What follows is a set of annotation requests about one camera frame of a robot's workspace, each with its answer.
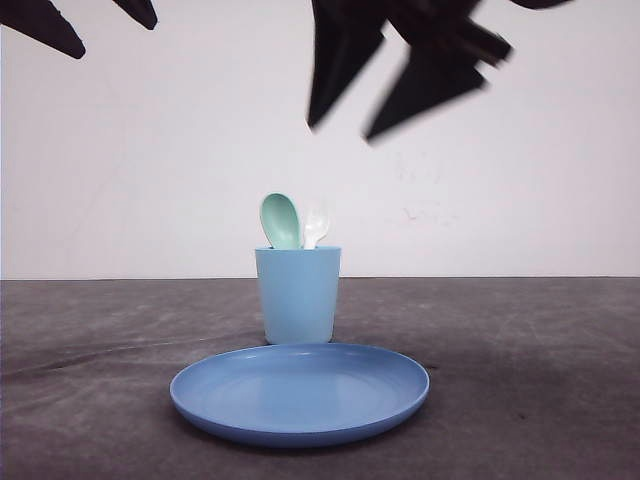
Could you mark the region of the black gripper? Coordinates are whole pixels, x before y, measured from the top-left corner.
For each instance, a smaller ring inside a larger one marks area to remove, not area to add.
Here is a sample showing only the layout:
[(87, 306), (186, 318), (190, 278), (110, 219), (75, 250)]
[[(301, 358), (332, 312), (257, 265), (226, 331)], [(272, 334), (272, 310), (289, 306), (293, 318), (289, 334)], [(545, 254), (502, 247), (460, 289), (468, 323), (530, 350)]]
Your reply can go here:
[(307, 124), (316, 127), (384, 40), (390, 22), (411, 46), (408, 60), (364, 138), (381, 135), (433, 108), (480, 89), (483, 62), (497, 66), (512, 46), (472, 19), (477, 1), (311, 2), (314, 68)]

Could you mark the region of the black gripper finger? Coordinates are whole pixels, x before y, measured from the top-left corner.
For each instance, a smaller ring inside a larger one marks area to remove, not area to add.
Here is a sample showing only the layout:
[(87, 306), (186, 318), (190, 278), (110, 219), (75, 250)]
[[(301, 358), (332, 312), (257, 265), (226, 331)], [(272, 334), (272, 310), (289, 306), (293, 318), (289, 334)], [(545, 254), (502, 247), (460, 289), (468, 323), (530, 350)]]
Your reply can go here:
[(158, 18), (151, 0), (114, 0), (133, 20), (147, 30), (153, 30)]
[(47, 0), (1, 0), (1, 24), (74, 59), (86, 49), (73, 26)]

